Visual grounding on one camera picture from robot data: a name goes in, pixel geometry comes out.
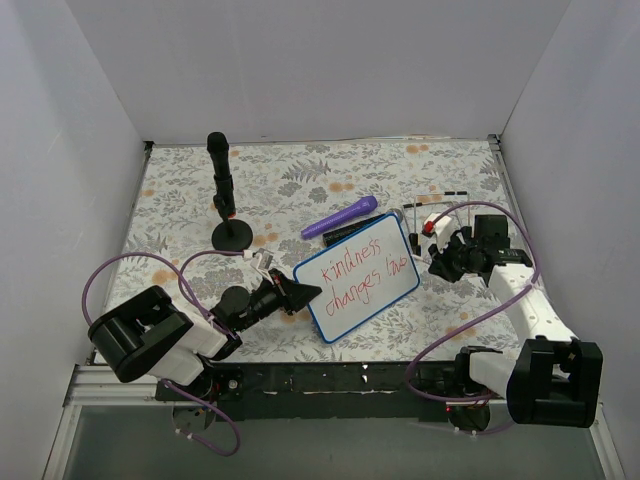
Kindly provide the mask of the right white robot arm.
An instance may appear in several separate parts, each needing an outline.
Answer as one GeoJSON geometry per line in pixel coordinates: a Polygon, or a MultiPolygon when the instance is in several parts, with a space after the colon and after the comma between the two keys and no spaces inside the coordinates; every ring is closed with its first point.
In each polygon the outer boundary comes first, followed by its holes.
{"type": "Polygon", "coordinates": [[[464,397],[489,390],[504,398],[518,424],[590,427],[596,416],[603,355],[578,339],[536,286],[534,265],[512,247],[504,215],[478,215],[456,228],[430,215],[423,233],[434,238],[429,271],[450,283],[479,276],[505,305],[520,351],[516,359],[489,347],[464,347],[455,358],[454,389],[464,397]]]}

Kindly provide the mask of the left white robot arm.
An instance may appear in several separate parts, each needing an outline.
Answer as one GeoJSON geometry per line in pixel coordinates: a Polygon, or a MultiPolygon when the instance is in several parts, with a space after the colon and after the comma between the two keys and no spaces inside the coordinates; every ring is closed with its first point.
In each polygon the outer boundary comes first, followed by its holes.
{"type": "Polygon", "coordinates": [[[277,269],[268,275],[252,292],[240,286],[223,292],[210,313],[225,333],[180,311],[162,288],[150,287],[94,321],[88,337],[120,382],[152,375],[177,383],[190,399],[203,399],[213,386],[206,360],[228,358],[242,345],[240,332],[277,310],[291,316],[322,293],[277,269]]]}

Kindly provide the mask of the blue framed whiteboard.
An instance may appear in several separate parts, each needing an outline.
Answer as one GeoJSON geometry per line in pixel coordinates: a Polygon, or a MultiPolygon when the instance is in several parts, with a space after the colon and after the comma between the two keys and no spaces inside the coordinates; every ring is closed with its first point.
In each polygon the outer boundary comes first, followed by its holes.
{"type": "Polygon", "coordinates": [[[321,338],[331,344],[420,285],[398,218],[389,213],[293,269],[321,294],[309,302],[321,338]]]}

